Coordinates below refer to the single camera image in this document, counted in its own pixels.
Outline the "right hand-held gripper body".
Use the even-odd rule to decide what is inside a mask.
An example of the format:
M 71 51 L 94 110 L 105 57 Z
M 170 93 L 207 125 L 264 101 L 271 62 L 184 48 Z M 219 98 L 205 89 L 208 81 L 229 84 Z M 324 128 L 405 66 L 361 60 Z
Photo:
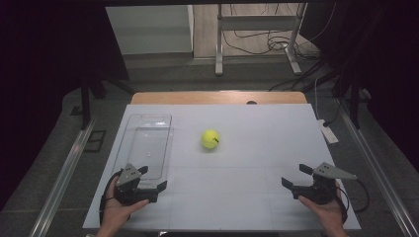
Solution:
M 331 202 L 336 195 L 336 180 L 357 180 L 354 174 L 339 169 L 333 165 L 323 162 L 313 169 L 311 175 L 313 183 L 309 187 L 293 186 L 291 192 L 294 198 L 306 197 L 317 204 Z

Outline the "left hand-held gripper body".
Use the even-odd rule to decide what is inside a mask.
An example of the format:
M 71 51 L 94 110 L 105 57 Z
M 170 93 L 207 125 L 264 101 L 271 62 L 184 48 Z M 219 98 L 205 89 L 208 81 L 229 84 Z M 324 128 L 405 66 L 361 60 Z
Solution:
M 127 164 L 119 174 L 116 183 L 115 198 L 122 205 L 132 205 L 140 200 L 148 199 L 149 202 L 157 202 L 157 189 L 140 189 L 138 187 L 141 174 L 133 165 Z

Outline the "clear plastic bin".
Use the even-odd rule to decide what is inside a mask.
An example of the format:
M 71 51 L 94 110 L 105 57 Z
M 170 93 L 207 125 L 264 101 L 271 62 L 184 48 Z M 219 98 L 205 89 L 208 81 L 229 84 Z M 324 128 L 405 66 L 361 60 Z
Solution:
M 172 117 L 164 114 L 134 114 L 128 117 L 113 171 L 127 164 L 147 166 L 140 177 L 140 189 L 155 189 L 167 180 L 167 166 L 173 137 Z

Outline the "yellow tennis ball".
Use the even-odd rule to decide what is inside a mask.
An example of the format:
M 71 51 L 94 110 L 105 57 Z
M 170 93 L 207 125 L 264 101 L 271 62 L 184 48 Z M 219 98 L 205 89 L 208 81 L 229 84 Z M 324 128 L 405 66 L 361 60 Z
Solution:
M 214 129 L 208 129 L 201 136 L 201 145 L 207 149 L 216 148 L 219 144 L 219 134 Z

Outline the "person's right hand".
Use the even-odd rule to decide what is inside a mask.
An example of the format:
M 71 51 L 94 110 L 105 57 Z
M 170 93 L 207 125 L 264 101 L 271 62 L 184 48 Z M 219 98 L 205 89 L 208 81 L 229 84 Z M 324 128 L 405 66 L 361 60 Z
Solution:
M 297 198 L 304 206 L 310 209 L 317 216 L 320 225 L 326 230 L 344 229 L 342 221 L 341 207 L 336 200 L 327 204 L 319 205 L 307 197 Z

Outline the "person's left hand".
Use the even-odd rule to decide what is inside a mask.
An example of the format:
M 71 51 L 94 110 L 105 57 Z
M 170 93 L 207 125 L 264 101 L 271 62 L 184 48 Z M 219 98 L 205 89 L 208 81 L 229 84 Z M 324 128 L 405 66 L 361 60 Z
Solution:
M 101 226 L 112 227 L 114 229 L 121 228 L 127 221 L 130 215 L 146 205 L 149 204 L 149 200 L 140 200 L 132 205 L 122 205 L 114 197 L 115 187 L 118 177 L 114 177 L 107 190 L 105 198 L 104 216 Z

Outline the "white power strip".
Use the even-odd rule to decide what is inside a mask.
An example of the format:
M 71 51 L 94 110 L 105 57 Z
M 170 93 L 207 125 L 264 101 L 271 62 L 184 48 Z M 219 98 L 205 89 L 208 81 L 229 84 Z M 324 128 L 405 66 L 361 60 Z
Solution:
M 339 142 L 339 139 L 334 134 L 332 129 L 326 126 L 326 121 L 324 119 L 320 119 L 318 121 L 319 128 L 328 144 L 335 144 Z

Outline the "white work board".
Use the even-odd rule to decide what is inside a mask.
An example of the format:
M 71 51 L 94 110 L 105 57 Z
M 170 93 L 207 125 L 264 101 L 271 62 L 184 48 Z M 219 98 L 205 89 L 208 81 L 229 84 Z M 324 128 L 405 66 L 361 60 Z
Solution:
M 162 231 L 276 232 L 317 230 L 316 216 L 293 199 L 281 179 L 308 186 L 299 165 L 332 160 L 309 104 L 130 105 L 126 108 L 99 188 L 113 171 L 128 117 L 170 115 L 173 137 L 167 188 L 134 213 L 126 228 Z M 216 148 L 201 145 L 204 131 Z

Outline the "black metal stand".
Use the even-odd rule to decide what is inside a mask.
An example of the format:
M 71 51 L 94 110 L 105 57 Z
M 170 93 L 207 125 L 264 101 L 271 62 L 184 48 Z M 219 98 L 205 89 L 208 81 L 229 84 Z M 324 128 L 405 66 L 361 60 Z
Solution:
M 349 118 L 356 129 L 361 128 L 358 121 L 360 89 L 360 80 L 357 75 L 344 76 L 343 74 L 340 75 L 332 89 L 332 95 L 334 98 L 343 98 L 347 92 L 350 92 Z
M 95 71 L 88 76 L 82 76 L 80 78 L 83 117 L 81 125 L 82 130 L 85 130 L 92 120 L 90 111 L 90 92 L 93 93 L 95 98 L 99 99 L 104 99 L 107 95 L 105 87 L 102 83 L 103 80 L 113 84 L 114 86 L 120 88 L 121 90 L 127 92 L 130 95 L 134 95 L 136 93 L 136 91 L 130 86 L 100 71 Z

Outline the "wooden table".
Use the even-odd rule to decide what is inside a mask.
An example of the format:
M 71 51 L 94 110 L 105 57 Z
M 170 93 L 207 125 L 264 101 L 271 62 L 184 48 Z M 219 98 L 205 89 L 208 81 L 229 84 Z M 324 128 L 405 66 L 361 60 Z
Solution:
M 132 96 L 132 105 L 256 105 L 306 104 L 301 92 L 213 91 L 141 92 Z

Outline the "black curtain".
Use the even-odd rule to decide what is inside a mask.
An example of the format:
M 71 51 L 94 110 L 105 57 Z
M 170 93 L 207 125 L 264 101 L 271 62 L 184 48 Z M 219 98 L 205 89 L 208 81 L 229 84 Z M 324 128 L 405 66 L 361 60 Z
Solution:
M 0 0 L 0 211 L 37 159 L 63 97 L 127 72 L 106 7 Z
M 375 120 L 419 172 L 419 0 L 313 0 L 300 34 L 342 78 L 367 90 Z

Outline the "white cabinet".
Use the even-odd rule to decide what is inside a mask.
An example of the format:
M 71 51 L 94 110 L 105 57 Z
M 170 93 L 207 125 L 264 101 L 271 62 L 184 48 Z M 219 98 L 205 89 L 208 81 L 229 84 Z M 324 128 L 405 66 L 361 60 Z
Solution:
M 191 5 L 107 7 L 122 54 L 193 51 Z

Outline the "aluminium floor rail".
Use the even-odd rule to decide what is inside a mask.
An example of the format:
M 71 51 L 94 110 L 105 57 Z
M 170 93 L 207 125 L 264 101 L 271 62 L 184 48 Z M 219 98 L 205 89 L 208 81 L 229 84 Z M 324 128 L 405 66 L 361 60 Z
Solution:
M 361 130 L 356 128 L 351 121 L 348 107 L 339 100 L 335 100 L 335 102 L 338 104 L 339 113 L 353 136 L 359 150 L 361 151 L 381 194 L 383 195 L 392 215 L 395 218 L 395 221 L 403 233 L 403 236 L 419 237 L 419 228 L 414 223 L 401 197 L 384 173 L 383 168 L 379 164 L 377 157 L 373 153 Z
M 46 236 L 95 123 L 96 120 L 92 118 L 86 125 L 84 125 L 83 129 L 78 132 L 29 237 Z

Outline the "grey metal desk frame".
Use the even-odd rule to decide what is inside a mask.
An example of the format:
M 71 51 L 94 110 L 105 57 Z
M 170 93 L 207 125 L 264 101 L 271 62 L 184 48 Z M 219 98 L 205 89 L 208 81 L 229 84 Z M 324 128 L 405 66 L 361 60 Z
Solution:
M 222 14 L 222 7 L 217 5 L 217 43 L 215 54 L 215 75 L 223 73 L 223 55 L 221 35 L 224 31 L 291 31 L 290 41 L 284 52 L 295 75 L 301 74 L 301 69 L 295 59 L 294 45 L 299 33 L 306 4 L 299 3 L 294 16 L 262 15 L 262 16 L 227 16 Z

